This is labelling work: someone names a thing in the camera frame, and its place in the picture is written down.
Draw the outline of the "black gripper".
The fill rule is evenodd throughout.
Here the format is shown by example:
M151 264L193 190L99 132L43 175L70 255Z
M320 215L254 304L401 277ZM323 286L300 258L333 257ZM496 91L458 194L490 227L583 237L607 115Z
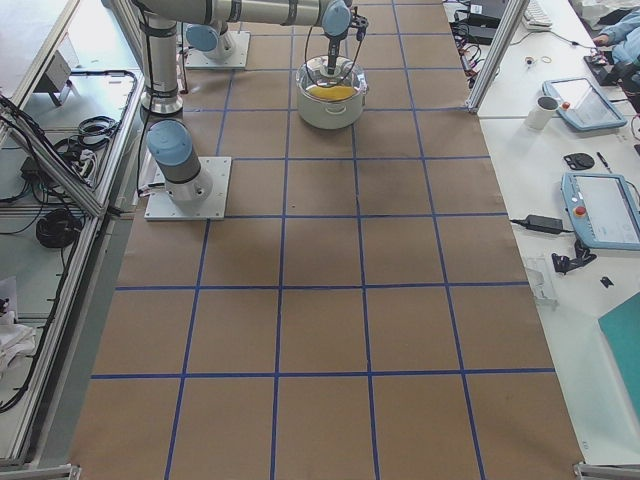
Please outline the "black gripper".
M330 37L328 46L327 69L335 70L337 59L340 53L341 39L339 37Z

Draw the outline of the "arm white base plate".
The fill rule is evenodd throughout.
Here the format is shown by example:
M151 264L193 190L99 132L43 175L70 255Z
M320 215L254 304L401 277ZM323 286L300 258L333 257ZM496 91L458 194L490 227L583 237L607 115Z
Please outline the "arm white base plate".
M243 70L246 67L250 33L219 34L211 28L192 26L187 33L186 67L197 70Z
M200 156L199 175L188 183L166 182L157 169L154 182L161 183L147 197L144 217L149 221L223 220L232 168L230 157Z

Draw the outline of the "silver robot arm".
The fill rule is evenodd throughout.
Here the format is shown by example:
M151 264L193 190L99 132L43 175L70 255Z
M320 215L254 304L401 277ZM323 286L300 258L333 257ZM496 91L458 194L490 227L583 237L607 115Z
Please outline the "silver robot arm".
M320 27L329 39L329 58L351 28L367 27L349 1L128 1L138 19L145 86L141 108L158 117L182 110L176 60L179 22L223 31L230 23Z
M146 137L147 148L164 176L165 190L174 202L205 199L213 187L211 175L203 168L191 134L177 120L155 123Z

